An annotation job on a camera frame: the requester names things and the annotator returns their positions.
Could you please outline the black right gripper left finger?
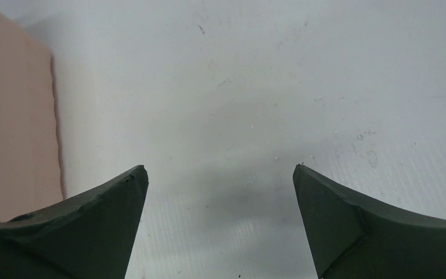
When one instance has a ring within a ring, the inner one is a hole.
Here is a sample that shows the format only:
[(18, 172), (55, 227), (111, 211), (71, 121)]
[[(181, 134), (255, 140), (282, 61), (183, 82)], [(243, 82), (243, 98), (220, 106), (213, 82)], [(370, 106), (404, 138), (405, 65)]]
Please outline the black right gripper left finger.
[(149, 186), (143, 165), (0, 222), (0, 278), (124, 278)]

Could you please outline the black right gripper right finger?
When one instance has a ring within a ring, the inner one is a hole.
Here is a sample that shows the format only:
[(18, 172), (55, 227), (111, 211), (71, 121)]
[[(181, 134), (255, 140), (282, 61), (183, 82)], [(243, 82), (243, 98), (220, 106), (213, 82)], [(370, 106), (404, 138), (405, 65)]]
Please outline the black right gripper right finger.
[(446, 278), (446, 220), (401, 209), (299, 164), (298, 206), (319, 278)]

